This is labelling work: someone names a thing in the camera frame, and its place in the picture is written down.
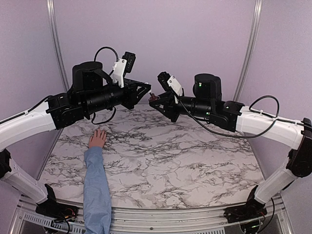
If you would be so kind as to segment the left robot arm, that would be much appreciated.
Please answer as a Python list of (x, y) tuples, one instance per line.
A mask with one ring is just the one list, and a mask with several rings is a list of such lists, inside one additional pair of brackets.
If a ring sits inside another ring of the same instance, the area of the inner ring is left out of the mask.
[(112, 110), (117, 105), (133, 109), (151, 90), (151, 85), (125, 78), (132, 67), (129, 59), (122, 58), (115, 62), (113, 73), (108, 75), (98, 61), (75, 65), (73, 83), (66, 93), (47, 96), (29, 110), (0, 122), (0, 179), (31, 198), (37, 205), (37, 213), (60, 217), (67, 208), (57, 202), (49, 185), (38, 182), (11, 158), (7, 147), (90, 119), (92, 114)]

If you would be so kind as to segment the mannequin hand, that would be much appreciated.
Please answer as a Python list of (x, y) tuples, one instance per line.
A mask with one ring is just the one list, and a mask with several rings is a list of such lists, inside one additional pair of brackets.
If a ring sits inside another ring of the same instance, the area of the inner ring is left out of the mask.
[(103, 148), (106, 142), (106, 131), (100, 128), (94, 131), (94, 134), (90, 137), (88, 148), (100, 147)]

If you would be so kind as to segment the blue sleeved forearm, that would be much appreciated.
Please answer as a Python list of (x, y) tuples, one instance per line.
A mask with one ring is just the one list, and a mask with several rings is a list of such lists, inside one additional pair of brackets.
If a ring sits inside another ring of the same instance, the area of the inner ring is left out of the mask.
[(102, 148), (91, 147), (84, 154), (83, 218), (87, 234), (108, 234), (112, 218), (112, 203), (103, 167)]

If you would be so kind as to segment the red nail polish bottle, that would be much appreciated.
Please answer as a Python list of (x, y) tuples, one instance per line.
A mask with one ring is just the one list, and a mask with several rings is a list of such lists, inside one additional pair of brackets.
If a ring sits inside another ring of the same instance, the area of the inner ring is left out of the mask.
[(156, 96), (154, 93), (150, 93), (149, 102), (156, 101), (158, 99), (159, 99), (158, 96)]

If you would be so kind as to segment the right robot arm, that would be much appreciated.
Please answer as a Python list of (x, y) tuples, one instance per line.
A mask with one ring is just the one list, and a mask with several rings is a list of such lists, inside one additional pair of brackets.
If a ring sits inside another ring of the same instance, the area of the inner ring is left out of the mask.
[(228, 207), (224, 217), (229, 223), (264, 216), (265, 205), (274, 195), (286, 189), (296, 179), (312, 172), (312, 123), (308, 118), (291, 120), (271, 115), (235, 101), (223, 101), (221, 79), (211, 74), (198, 74), (193, 85), (193, 97), (184, 95), (178, 80), (167, 72), (157, 77), (164, 89), (152, 95), (149, 104), (170, 121), (180, 115), (192, 118), (204, 129), (214, 125), (219, 136), (253, 139), (265, 137), (290, 147), (286, 161), (266, 180), (256, 185), (243, 205)]

